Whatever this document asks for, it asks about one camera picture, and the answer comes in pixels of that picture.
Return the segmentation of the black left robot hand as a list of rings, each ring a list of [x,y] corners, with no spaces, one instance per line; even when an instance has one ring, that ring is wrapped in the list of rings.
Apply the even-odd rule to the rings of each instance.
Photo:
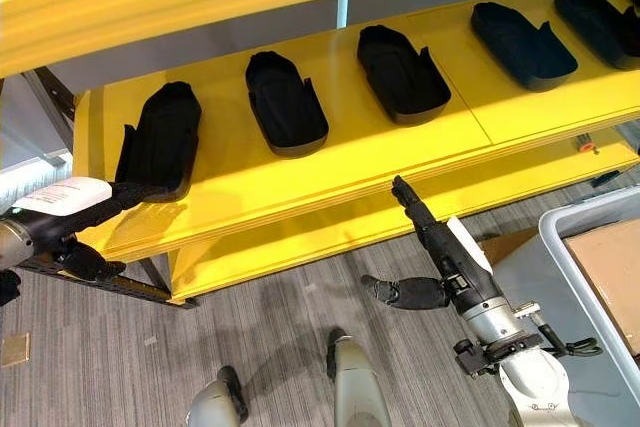
[[[131,182],[110,183],[70,177],[15,201],[1,215],[1,267],[26,264],[49,255],[72,276],[88,282],[120,275],[125,264],[108,261],[77,234],[97,227],[155,195],[164,187]]]

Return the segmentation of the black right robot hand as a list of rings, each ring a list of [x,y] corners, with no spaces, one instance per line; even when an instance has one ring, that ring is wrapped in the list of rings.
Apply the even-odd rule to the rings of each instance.
[[[503,295],[492,275],[474,260],[445,223],[436,220],[401,176],[393,179],[391,192],[412,221],[440,276],[385,281],[364,275],[361,284],[372,297],[403,310],[435,310],[452,304],[462,315]]]

